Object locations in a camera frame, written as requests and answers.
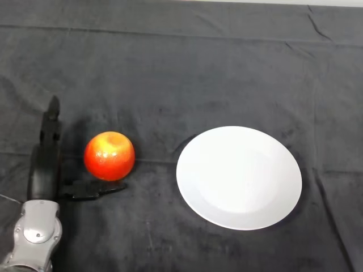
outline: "gray cloth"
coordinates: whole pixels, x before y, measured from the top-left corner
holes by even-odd
[[[358,8],[1,1],[0,254],[55,94],[64,180],[89,178],[82,154],[97,133],[120,131],[137,153],[127,190],[61,202],[55,271],[363,271],[362,21]],[[297,159],[303,191],[282,222],[232,231],[182,199],[181,150],[226,125]]]

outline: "plate rim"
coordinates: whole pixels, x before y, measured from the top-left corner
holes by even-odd
[[[298,197],[294,203],[294,205],[292,205],[292,208],[291,210],[281,219],[279,219],[277,222],[274,222],[272,224],[263,224],[261,225],[260,227],[255,227],[255,228],[247,228],[247,227],[230,227],[230,226],[227,226],[225,224],[221,224],[221,223],[217,223],[215,220],[213,219],[210,219],[208,218],[208,216],[203,216],[201,215],[195,208],[193,205],[190,204],[190,202],[185,198],[185,195],[184,193],[182,192],[182,190],[180,189],[180,185],[179,185],[179,180],[178,180],[178,166],[179,166],[179,160],[180,160],[180,157],[182,156],[185,148],[192,142],[194,141],[196,138],[198,138],[199,136],[203,135],[204,133],[207,133],[207,132],[210,132],[212,130],[216,130],[216,129],[223,129],[223,128],[242,128],[242,129],[247,129],[247,130],[253,130],[254,132],[257,132],[257,133],[260,133],[260,134],[263,134],[264,136],[267,136],[268,138],[272,139],[273,141],[277,142],[278,145],[282,146],[292,157],[292,161],[294,161],[294,163],[296,164],[297,166],[297,169],[298,169],[298,177],[299,177],[299,192],[298,192]],[[175,171],[175,177],[176,177],[176,182],[177,182],[177,185],[178,185],[178,189],[179,189],[179,192],[181,194],[181,196],[183,197],[184,201],[188,204],[188,206],[197,214],[199,215],[200,217],[202,217],[203,219],[217,225],[217,226],[220,226],[220,227],[223,227],[223,228],[228,228],[228,229],[232,229],[232,230],[237,230],[237,231],[252,231],[252,230],[260,230],[260,229],[263,229],[263,228],[267,228],[267,227],[270,227],[272,225],[275,225],[277,224],[278,222],[281,222],[282,220],[284,220],[288,215],[291,214],[291,212],[296,208],[300,198],[301,198],[301,193],[302,193],[302,175],[301,175],[301,170],[300,170],[300,167],[299,167],[299,164],[297,163],[295,157],[293,156],[293,154],[281,143],[279,142],[277,139],[275,139],[274,137],[270,136],[269,134],[263,132],[263,131],[260,131],[260,130],[257,130],[257,129],[253,129],[253,128],[248,128],[248,127],[245,127],[245,126],[220,126],[220,127],[215,127],[215,128],[212,128],[212,129],[209,129],[209,130],[206,130],[206,131],[203,131],[202,133],[200,133],[199,135],[197,135],[196,137],[194,137],[192,140],[190,140],[188,142],[188,144],[183,148],[183,150],[181,151],[180,155],[179,155],[179,158],[178,158],[178,162],[176,164],[176,171]]]

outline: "apple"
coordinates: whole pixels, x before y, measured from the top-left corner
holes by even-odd
[[[116,181],[131,171],[135,164],[135,150],[125,135],[107,131],[90,140],[84,161],[87,170],[95,177]]]

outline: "white wall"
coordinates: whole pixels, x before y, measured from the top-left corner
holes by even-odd
[[[363,0],[197,0],[205,2],[270,3],[312,6],[363,7]]]

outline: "robotic arm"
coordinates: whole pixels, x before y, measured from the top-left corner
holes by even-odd
[[[24,203],[14,228],[14,248],[0,265],[0,271],[52,271],[50,258],[62,237],[58,198],[92,200],[126,188],[123,182],[99,180],[75,181],[60,188],[59,113],[60,103],[54,96],[43,114],[40,143],[32,151],[28,201]]]

